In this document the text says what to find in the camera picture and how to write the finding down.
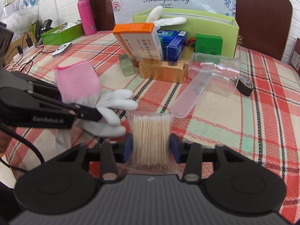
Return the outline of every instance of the red plaid fabric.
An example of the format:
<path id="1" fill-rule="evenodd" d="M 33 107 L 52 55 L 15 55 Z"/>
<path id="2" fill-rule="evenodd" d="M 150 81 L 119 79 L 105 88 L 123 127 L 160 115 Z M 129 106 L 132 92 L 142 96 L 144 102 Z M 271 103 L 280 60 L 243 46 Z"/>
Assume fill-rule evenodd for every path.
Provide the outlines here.
<path id="1" fill-rule="evenodd" d="M 56 47 L 46 46 L 48 50 Z M 25 57 L 29 60 L 36 52 Z M 124 77 L 118 55 L 124 53 L 110 31 L 99 32 L 73 41 L 62 56 L 40 54 L 29 75 L 54 83 L 53 69 L 88 59 L 94 66 L 104 92 L 130 89 L 140 111 L 168 111 L 176 97 L 189 84 L 142 79 L 139 74 Z M 241 72 L 254 83 L 250 97 L 237 90 L 228 98 L 205 92 L 185 119 L 175 119 L 172 132 L 185 140 L 208 147 L 225 144 L 279 175 L 287 186 L 287 196 L 280 213 L 291 223 L 300 218 L 299 161 L 300 161 L 300 86 L 299 76 L 288 65 L 269 56 L 243 47 L 237 47 L 236 57 L 241 60 Z M 128 128 L 126 113 L 117 112 Z M 46 160 L 56 155 L 56 130 L 19 128 L 22 135 L 41 151 Z M 71 129 L 73 145 L 86 143 L 92 147 L 103 139 L 80 129 Z M 39 164 L 31 150 L 13 140 L 6 152 L 11 165 L 32 169 Z M 97 174 L 99 167 L 92 164 L 90 172 Z M 212 171 L 203 165 L 203 175 Z"/>

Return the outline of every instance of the clear plastic cup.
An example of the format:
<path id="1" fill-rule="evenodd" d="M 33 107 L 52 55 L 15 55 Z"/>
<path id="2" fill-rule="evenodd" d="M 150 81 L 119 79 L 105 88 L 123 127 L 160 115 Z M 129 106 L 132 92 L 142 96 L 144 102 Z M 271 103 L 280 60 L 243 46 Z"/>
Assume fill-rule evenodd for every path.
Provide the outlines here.
<path id="1" fill-rule="evenodd" d="M 238 83 L 241 62 L 222 56 L 194 53 L 188 69 L 193 80 L 178 96 L 170 112 L 175 118 L 183 119 L 197 103 L 204 91 L 229 96 Z"/>

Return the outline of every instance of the orange box top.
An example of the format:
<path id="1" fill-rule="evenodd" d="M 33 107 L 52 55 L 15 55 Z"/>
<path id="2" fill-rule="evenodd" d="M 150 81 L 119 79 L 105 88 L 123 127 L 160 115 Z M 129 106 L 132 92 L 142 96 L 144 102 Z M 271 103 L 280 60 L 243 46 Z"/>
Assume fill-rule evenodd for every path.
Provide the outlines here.
<path id="1" fill-rule="evenodd" d="M 116 24 L 112 33 L 152 33 L 154 23 Z"/>

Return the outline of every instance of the pink knitted cuff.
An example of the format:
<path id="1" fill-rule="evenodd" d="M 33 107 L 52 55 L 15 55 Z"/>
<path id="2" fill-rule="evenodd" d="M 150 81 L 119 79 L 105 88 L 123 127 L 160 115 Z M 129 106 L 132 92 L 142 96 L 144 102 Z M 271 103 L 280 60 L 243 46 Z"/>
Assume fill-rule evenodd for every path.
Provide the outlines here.
<path id="1" fill-rule="evenodd" d="M 99 78 L 88 60 L 54 69 L 63 102 L 74 102 L 101 91 Z"/>

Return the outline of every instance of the pink thermos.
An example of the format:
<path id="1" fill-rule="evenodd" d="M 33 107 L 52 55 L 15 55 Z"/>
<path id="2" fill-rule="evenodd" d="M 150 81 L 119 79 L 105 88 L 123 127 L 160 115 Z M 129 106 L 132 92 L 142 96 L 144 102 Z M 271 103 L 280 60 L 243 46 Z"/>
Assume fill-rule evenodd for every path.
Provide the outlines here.
<path id="1" fill-rule="evenodd" d="M 89 0 L 79 0 L 77 3 L 82 27 L 85 35 L 97 33 L 95 20 L 92 13 L 91 3 Z"/>

